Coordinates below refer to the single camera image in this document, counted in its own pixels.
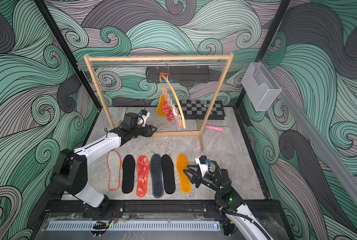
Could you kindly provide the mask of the curved wooden clip hanger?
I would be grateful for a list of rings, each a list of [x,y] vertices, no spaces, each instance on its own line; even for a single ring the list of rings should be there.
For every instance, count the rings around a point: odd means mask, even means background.
[[[172,83],[169,81],[168,73],[160,73],[159,81],[162,84],[162,94],[165,100],[171,108],[171,111],[175,117],[178,129],[186,129],[186,122],[183,114],[179,98],[176,91],[174,90]]]

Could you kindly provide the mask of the orange yellow insole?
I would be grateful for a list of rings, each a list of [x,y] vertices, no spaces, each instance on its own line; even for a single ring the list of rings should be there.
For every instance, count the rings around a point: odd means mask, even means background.
[[[178,154],[176,158],[176,169],[179,176],[180,189],[184,194],[191,192],[191,183],[184,170],[187,170],[188,159],[183,153]]]
[[[156,112],[158,114],[159,117],[165,117],[165,113],[163,111],[163,104],[164,104],[164,101],[165,101],[165,97],[163,94],[160,95],[160,98],[159,98],[159,103],[158,103],[158,106],[156,108]]]

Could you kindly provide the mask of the black insole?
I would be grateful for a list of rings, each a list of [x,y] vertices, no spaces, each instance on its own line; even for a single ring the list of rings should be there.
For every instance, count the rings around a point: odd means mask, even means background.
[[[167,194],[171,195],[175,192],[175,177],[173,161],[169,155],[163,155],[161,157],[161,169],[164,190]]]
[[[122,192],[129,194],[134,188],[135,160],[132,155],[126,155],[122,163]]]

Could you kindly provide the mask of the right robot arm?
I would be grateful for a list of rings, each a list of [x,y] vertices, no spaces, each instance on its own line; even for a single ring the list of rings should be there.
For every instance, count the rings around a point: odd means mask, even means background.
[[[227,170],[221,169],[215,161],[187,165],[183,173],[196,188],[204,185],[215,191],[218,211],[233,222],[245,239],[273,239],[253,215],[246,201],[232,187]]]

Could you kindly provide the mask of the red patterned insole front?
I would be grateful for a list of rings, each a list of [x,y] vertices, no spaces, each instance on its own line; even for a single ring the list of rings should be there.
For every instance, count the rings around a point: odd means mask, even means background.
[[[118,152],[110,151],[107,156],[107,167],[109,171],[108,188],[116,191],[120,187],[121,158]]]

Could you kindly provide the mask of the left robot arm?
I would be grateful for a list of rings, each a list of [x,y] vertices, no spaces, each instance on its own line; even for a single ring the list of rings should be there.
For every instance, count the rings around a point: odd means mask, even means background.
[[[104,137],[75,150],[62,150],[50,174],[50,182],[93,208],[100,207],[105,195],[88,182],[88,167],[131,139],[153,136],[157,128],[146,123],[149,116],[147,110],[126,113],[120,126],[106,132]]]

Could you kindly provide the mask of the red patterned insole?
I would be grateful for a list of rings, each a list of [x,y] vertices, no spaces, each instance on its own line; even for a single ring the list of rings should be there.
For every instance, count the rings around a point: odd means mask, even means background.
[[[149,161],[145,155],[141,155],[138,157],[136,163],[136,171],[137,171],[136,195],[138,197],[144,197],[147,193],[148,174],[149,174]]]
[[[168,122],[175,120],[173,110],[166,100],[163,101],[162,109]]]
[[[120,187],[121,158],[118,152],[110,151],[107,156],[107,167],[109,171],[108,188],[116,191]]]

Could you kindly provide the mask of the grey insole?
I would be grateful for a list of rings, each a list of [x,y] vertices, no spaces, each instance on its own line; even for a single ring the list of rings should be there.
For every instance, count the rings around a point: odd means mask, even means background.
[[[161,156],[154,154],[149,162],[149,171],[152,182],[152,195],[158,199],[163,196],[163,180],[162,180],[162,168],[161,168]]]

